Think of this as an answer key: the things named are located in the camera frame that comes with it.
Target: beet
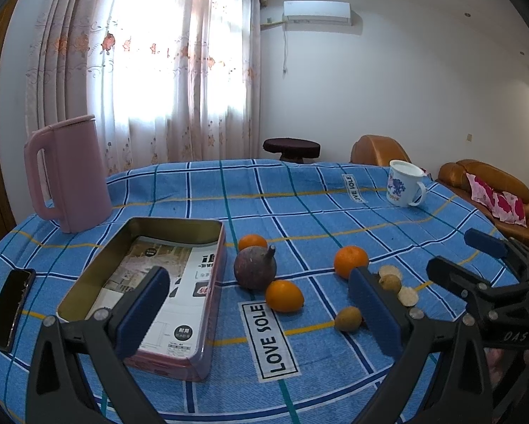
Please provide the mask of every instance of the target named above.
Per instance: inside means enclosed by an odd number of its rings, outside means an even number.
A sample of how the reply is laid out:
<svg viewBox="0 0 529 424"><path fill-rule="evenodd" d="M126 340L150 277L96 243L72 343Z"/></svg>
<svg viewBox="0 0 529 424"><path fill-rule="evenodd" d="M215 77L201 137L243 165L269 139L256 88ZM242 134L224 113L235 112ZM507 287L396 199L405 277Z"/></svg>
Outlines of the beet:
<svg viewBox="0 0 529 424"><path fill-rule="evenodd" d="M274 245L268 250L259 245L241 250L233 264L235 279L239 285L248 290L266 290L277 275L274 252Z"/></svg>

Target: curtain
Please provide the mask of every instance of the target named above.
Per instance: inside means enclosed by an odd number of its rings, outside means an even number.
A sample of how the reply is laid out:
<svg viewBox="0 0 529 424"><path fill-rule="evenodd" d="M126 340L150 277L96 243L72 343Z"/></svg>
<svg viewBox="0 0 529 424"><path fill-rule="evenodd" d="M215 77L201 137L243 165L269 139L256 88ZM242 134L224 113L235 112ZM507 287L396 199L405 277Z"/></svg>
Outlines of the curtain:
<svg viewBox="0 0 529 424"><path fill-rule="evenodd" d="M256 157L264 3L43 0L27 72L28 135L92 113L108 174Z"/></svg>
<svg viewBox="0 0 529 424"><path fill-rule="evenodd" d="M260 0L99 0L88 112L108 173L258 155Z"/></svg>

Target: brown leather sofa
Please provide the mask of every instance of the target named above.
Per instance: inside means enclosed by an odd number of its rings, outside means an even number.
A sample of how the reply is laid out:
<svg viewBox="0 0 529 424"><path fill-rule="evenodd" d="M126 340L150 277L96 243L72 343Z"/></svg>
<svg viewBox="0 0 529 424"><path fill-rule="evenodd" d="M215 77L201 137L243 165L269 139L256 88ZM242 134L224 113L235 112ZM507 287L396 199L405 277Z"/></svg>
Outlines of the brown leather sofa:
<svg viewBox="0 0 529 424"><path fill-rule="evenodd" d="M524 202L524 212L526 213L527 228L520 225L503 223L494 218L490 211L471 199L471 187L466 174L472 173L484 182L489 184L495 191L507 191L518 196ZM529 247L529 189L524 183L514 176L493 167L492 165L476 161L474 159L464 159L456 163L442 165L439 170L438 181L457 194L460 198L478 208L487 218L494 223L498 231L506 237L514 237Z"/></svg>
<svg viewBox="0 0 529 424"><path fill-rule="evenodd" d="M363 135L351 150L353 164L388 166L393 159L412 162L394 138L382 135Z"/></svg>

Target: tangerine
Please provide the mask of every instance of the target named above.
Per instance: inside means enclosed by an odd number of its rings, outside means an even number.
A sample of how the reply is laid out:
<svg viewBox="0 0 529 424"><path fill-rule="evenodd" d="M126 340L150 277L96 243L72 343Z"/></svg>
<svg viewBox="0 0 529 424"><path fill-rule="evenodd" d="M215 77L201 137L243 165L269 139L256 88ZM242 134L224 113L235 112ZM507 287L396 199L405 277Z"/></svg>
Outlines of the tangerine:
<svg viewBox="0 0 529 424"><path fill-rule="evenodd" d="M265 301L278 313L293 313L303 306L303 294L288 280L275 280L266 289Z"/></svg>
<svg viewBox="0 0 529 424"><path fill-rule="evenodd" d="M237 243L237 248L240 252L241 250L251 247L252 245L258 245L268 249L268 243L266 239L262 236L259 236L258 234L247 234L246 236L241 237Z"/></svg>
<svg viewBox="0 0 529 424"><path fill-rule="evenodd" d="M349 279L349 274L354 268L368 266L368 255L356 245L346 245L337 250L333 259L333 268L338 276Z"/></svg>

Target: smartphone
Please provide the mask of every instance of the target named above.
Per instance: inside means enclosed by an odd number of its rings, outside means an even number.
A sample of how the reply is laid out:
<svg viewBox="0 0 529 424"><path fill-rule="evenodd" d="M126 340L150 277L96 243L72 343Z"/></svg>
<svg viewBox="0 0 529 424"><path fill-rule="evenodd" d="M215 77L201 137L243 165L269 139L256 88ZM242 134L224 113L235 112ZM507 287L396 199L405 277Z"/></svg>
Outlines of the smartphone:
<svg viewBox="0 0 529 424"><path fill-rule="evenodd" d="M0 292L0 350L10 352L27 294L35 280L35 270L13 269Z"/></svg>

